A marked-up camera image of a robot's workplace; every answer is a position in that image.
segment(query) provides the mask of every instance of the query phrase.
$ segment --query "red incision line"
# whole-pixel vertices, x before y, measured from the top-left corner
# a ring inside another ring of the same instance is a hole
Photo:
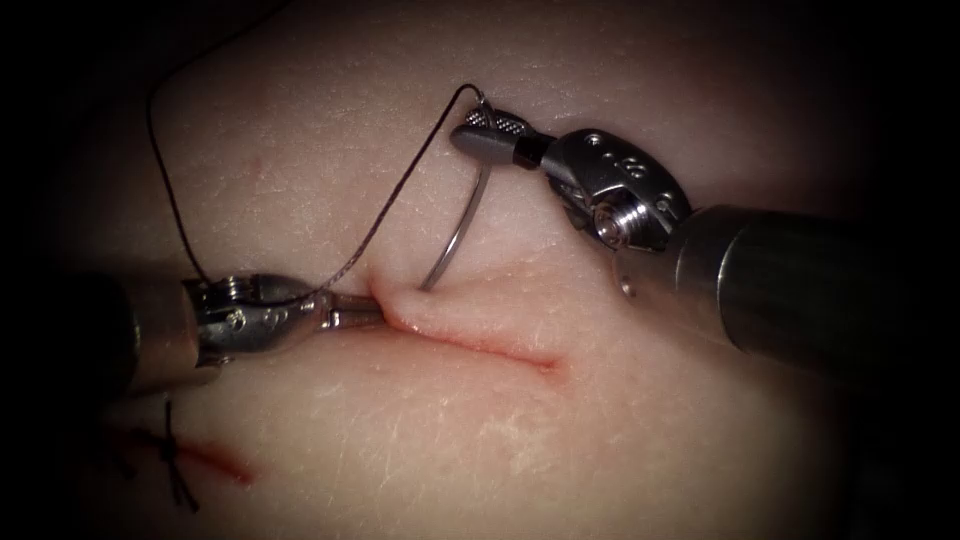
[[[505,360],[520,362],[521,364],[530,366],[537,370],[537,373],[539,373],[543,379],[553,387],[563,387],[567,382],[569,382],[569,366],[560,359],[544,358],[541,356],[524,357],[517,356],[515,353],[507,353],[504,352],[505,347],[503,347],[503,344],[500,343],[499,340],[493,338],[471,340],[464,339],[460,336],[442,335],[439,332],[424,332],[420,329],[414,329],[403,319],[396,317],[387,309],[383,310],[383,318],[387,323],[387,326],[393,328],[394,330],[414,334],[422,338],[429,339],[430,341],[454,345],[462,349],[479,353],[493,354]]]
[[[112,440],[128,447],[158,449],[158,444],[164,440],[163,437],[141,430],[107,428],[107,432]],[[177,438],[177,459],[201,465],[242,486],[253,484],[253,472],[226,448],[215,443],[198,444]]]

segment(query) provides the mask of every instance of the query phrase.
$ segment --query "blood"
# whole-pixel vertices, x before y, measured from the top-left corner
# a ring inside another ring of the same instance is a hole
[[[107,428],[107,432],[113,442],[132,448],[157,449],[158,441],[163,441],[163,437],[143,430]],[[177,459],[181,463],[200,465],[202,468],[241,486],[253,485],[253,471],[233,455],[230,450],[217,443],[197,443],[184,441],[177,437]]]

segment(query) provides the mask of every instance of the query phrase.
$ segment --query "dark suture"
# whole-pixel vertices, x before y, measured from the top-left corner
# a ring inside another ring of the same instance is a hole
[[[164,436],[158,437],[145,429],[132,429],[130,434],[139,440],[156,446],[160,450],[160,461],[167,464],[167,470],[170,475],[170,489],[173,493],[173,502],[177,506],[186,501],[190,511],[196,514],[200,510],[200,504],[190,489],[187,487],[187,481],[180,474],[180,468],[177,467],[177,438],[173,435],[173,402],[169,399],[164,403]]]
[[[170,183],[170,175],[167,173],[167,167],[163,163],[163,155],[160,153],[160,145],[157,143],[157,134],[153,129],[153,100],[157,95],[157,92],[160,91],[160,88],[172,79],[176,74],[183,71],[184,68],[193,64],[197,60],[213,53],[214,51],[232,43],[237,38],[249,33],[254,28],[260,26],[261,24],[267,22],[277,13],[283,11],[293,0],[283,0],[275,7],[270,9],[270,11],[264,13],[259,18],[255,19],[250,24],[244,26],[243,28],[237,30],[236,32],[228,35],[227,37],[221,39],[220,41],[215,42],[209,47],[202,49],[200,52],[194,54],[190,58],[180,62],[166,73],[160,76],[159,79],[153,86],[150,87],[150,91],[147,92],[147,102],[146,102],[146,113],[147,113],[147,132],[150,134],[150,146],[153,148],[153,155],[157,159],[157,166],[160,167],[160,176],[163,177],[163,186],[167,190],[167,198],[170,200],[170,209],[173,210],[173,219],[177,223],[177,232],[180,234],[180,241],[183,243],[183,248],[187,252],[187,257],[190,258],[190,264],[193,265],[193,269],[196,270],[197,275],[200,276],[200,279],[203,280],[206,284],[211,284],[212,281],[210,277],[204,272],[203,267],[200,265],[197,255],[193,252],[193,248],[190,246],[190,240],[187,238],[186,228],[183,226],[183,217],[180,215],[180,207],[177,205],[177,198],[173,193],[173,185]]]
[[[167,172],[167,167],[163,162],[163,155],[160,152],[160,145],[157,142],[157,135],[153,127],[153,101],[157,93],[163,87],[163,85],[166,84],[175,75],[180,73],[184,68],[200,60],[201,58],[213,53],[214,51],[220,49],[221,47],[226,46],[227,44],[233,42],[237,38],[247,34],[257,26],[263,24],[264,22],[269,20],[271,17],[273,17],[274,15],[282,11],[291,2],[292,0],[285,0],[283,2],[280,2],[276,7],[274,7],[264,15],[260,16],[258,19],[254,20],[250,24],[244,26],[243,28],[241,28],[240,30],[237,30],[233,34],[230,34],[229,36],[221,39],[220,41],[217,41],[213,45],[210,45],[209,47],[201,50],[197,54],[177,64],[176,66],[171,68],[169,71],[164,73],[159,79],[157,79],[157,82],[155,82],[153,86],[150,87],[150,91],[147,93],[147,100],[146,100],[147,132],[150,135],[150,146],[153,148],[153,155],[157,160],[157,166],[160,168],[160,176],[163,178],[163,187],[166,189],[166,192],[167,192],[167,199],[170,202],[170,209],[173,211],[173,219],[177,225],[177,233],[180,235],[180,242],[183,244],[183,248],[187,253],[187,257],[190,259],[190,264],[193,265],[193,268],[196,271],[197,275],[207,285],[212,285],[213,280],[211,280],[210,276],[204,271],[203,266],[200,264],[200,260],[197,258],[196,253],[193,251],[193,247],[190,245],[190,240],[187,237],[186,227],[183,224],[183,217],[180,214],[180,207],[177,204],[177,198],[173,191],[173,184],[170,182],[170,174]],[[367,231],[366,236],[360,242],[360,245],[357,246],[357,249],[354,251],[353,255],[351,255],[350,258],[347,259],[347,262],[345,262],[343,266],[340,267],[339,270],[337,270],[332,276],[330,276],[326,281],[324,281],[319,287],[317,287],[313,291],[304,295],[304,297],[316,294],[320,291],[330,288],[334,283],[339,281],[340,278],[346,275],[346,273],[349,272],[350,269],[353,268],[353,266],[357,263],[357,261],[363,255],[364,251],[366,251],[367,246],[373,240],[374,235],[376,235],[377,231],[380,229],[381,223],[383,222],[384,218],[386,218],[387,213],[390,211],[390,208],[396,202],[397,198],[400,196],[400,191],[403,190],[403,187],[406,185],[407,180],[409,180],[410,175],[412,175],[413,171],[417,168],[417,165],[420,163],[420,160],[423,158],[423,155],[426,153],[427,149],[430,147],[430,144],[433,142],[433,139],[436,137],[437,132],[440,131],[440,128],[443,126],[443,122],[447,119],[447,116],[449,116],[450,111],[453,109],[453,106],[456,104],[457,99],[460,97],[460,94],[467,89],[473,90],[473,92],[477,96],[478,102],[480,103],[483,102],[483,100],[485,99],[483,96],[483,92],[481,92],[480,89],[474,86],[473,84],[466,83],[461,85],[459,88],[457,88],[457,90],[453,93],[453,97],[450,98],[450,102],[447,103],[446,108],[444,108],[443,112],[440,114],[440,118],[437,120],[437,123],[433,126],[433,129],[430,131],[430,134],[427,135],[426,140],[424,140],[423,145],[420,146],[420,150],[414,156],[413,160],[410,162],[410,165],[407,167],[407,170],[404,171],[403,175],[400,177],[400,180],[394,186],[393,191],[390,193],[390,196],[387,197],[387,201],[384,203],[383,207],[380,209],[380,212],[377,214],[377,217],[373,220],[373,225],[371,225],[370,229]]]

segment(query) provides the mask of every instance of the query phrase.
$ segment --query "skin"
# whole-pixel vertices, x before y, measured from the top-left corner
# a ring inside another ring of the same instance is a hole
[[[534,5],[294,3],[171,81],[157,136],[207,272],[321,282],[463,81],[544,132],[634,142],[695,207],[849,208],[865,168],[857,96],[784,37],[786,17]],[[44,203],[55,256],[191,276],[139,99],[86,128]],[[317,335],[170,393],[178,437],[229,449],[252,485],[185,462],[191,515],[152,452],[123,450],[133,482],[79,469],[87,524],[147,538],[827,534],[841,397],[631,309],[542,175],[496,169],[447,274],[416,290],[475,169],[441,135],[337,285],[375,296],[390,327]],[[162,433],[163,399],[103,421]]]

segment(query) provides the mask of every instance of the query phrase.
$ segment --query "metal screw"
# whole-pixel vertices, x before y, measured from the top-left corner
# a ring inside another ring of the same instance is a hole
[[[268,309],[266,313],[263,314],[263,324],[274,328],[279,323],[282,323],[287,320],[287,310],[283,308],[279,309]]]
[[[246,320],[243,318],[243,312],[240,310],[234,310],[227,315],[227,322],[230,323],[231,330],[234,332],[239,332],[243,329],[243,325],[246,323]]]
[[[633,281],[629,276],[620,276],[620,290],[630,298],[637,296],[637,290],[633,288]]]
[[[604,244],[611,247],[619,247],[623,244],[624,235],[613,216],[605,214],[598,217],[594,225],[597,228],[597,236]]]

